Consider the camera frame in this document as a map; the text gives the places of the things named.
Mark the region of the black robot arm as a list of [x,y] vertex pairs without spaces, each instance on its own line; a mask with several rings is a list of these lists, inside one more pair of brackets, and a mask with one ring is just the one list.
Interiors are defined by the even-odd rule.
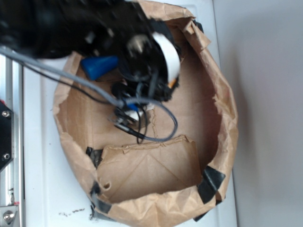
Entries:
[[124,90],[168,101],[178,86],[168,52],[180,49],[164,21],[148,18],[138,2],[125,0],[3,0],[0,43],[32,58],[55,59],[77,52],[115,56],[127,82]]

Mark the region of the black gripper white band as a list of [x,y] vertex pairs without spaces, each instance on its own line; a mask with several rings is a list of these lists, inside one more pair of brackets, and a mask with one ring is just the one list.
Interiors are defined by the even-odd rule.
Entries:
[[147,19],[115,31],[118,69],[125,82],[112,86],[114,96],[169,101],[178,86],[181,50],[167,24]]

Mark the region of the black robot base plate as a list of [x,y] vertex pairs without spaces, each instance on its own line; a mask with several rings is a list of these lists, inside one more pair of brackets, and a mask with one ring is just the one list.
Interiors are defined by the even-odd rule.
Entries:
[[0,171],[12,161],[13,112],[0,101]]

